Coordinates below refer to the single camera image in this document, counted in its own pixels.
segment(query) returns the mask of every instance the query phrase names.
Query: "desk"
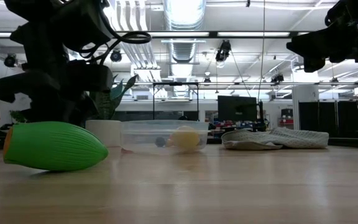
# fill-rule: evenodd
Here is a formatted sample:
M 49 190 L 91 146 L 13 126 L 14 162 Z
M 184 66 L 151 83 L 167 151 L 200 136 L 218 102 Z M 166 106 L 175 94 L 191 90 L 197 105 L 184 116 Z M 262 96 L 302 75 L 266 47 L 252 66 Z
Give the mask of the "desk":
M 358 223 L 358 149 L 121 154 L 87 170 L 2 163 L 0 224 Z

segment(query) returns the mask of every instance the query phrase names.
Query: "air duct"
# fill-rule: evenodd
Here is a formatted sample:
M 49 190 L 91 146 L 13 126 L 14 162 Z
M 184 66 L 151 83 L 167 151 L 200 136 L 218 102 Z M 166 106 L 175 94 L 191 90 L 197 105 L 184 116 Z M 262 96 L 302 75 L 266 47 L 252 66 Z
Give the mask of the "air duct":
M 201 30 L 204 21 L 206 0 L 164 0 L 164 15 L 167 30 L 191 31 Z M 170 43 L 170 60 L 172 75 L 176 78 L 189 78 L 194 62 L 197 43 Z

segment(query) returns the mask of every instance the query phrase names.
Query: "yellow ball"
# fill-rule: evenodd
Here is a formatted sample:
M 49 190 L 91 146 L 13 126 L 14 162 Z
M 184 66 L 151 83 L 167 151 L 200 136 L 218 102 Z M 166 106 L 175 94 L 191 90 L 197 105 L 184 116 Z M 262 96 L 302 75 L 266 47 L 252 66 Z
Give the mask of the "yellow ball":
M 198 133 L 189 126 L 179 127 L 171 137 L 173 145 L 182 150 L 195 150 L 200 141 Z

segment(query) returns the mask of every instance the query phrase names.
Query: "white pot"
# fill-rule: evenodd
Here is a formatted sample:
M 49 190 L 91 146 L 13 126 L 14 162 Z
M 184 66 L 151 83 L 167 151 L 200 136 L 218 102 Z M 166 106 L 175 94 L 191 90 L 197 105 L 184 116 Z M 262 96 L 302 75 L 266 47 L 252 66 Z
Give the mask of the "white pot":
M 106 147 L 121 146 L 121 121 L 88 120 L 85 123 L 85 128 Z

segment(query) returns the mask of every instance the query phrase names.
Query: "ceiling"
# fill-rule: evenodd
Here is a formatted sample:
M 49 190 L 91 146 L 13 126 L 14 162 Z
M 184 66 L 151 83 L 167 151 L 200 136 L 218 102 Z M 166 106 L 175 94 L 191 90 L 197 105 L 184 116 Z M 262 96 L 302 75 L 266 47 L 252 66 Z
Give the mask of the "ceiling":
M 251 0 L 250 7 L 239 6 L 244 1 L 207 0 L 204 16 L 203 30 L 243 30 L 243 31 L 313 31 L 324 29 L 324 17 L 327 9 L 317 10 L 283 10 L 263 9 L 263 1 Z M 337 1 L 333 0 L 268 0 L 267 6 L 271 7 L 319 7 L 333 6 Z M 149 30 L 165 30 L 162 0 L 146 1 L 146 21 Z M 25 20 L 9 12 L 5 5 L 0 4 L 0 31 L 13 31 L 17 26 L 25 23 Z M 205 43 L 198 44 L 196 51 L 196 65 L 193 67 L 190 81 L 202 80 L 206 77 L 205 72 L 210 72 L 211 81 L 218 82 L 240 82 L 243 76 L 248 82 L 259 82 L 261 75 L 269 82 L 270 77 L 277 72 L 284 74 L 285 81 L 291 81 L 291 63 L 285 60 L 296 58 L 296 55 L 287 50 L 286 43 L 289 39 L 229 39 L 232 46 L 232 54 L 226 60 L 223 68 L 216 68 L 214 54 L 220 46 L 221 39 L 205 39 Z M 161 68 L 161 77 L 168 77 L 170 71 L 169 51 L 161 39 L 152 41 L 157 63 Z M 17 54 L 18 58 L 25 60 L 24 49 L 20 44 L 7 39 L 0 39 L 0 56 L 8 53 Z M 119 63 L 107 60 L 105 65 L 111 67 L 114 74 L 119 78 L 127 80 L 130 77 L 131 63 L 125 55 Z M 335 75 L 358 69 L 358 63 L 351 60 L 339 65 L 327 63 L 318 73 L 320 80 L 330 80 Z M 353 82 L 358 80 L 358 74 L 343 78 L 342 82 Z

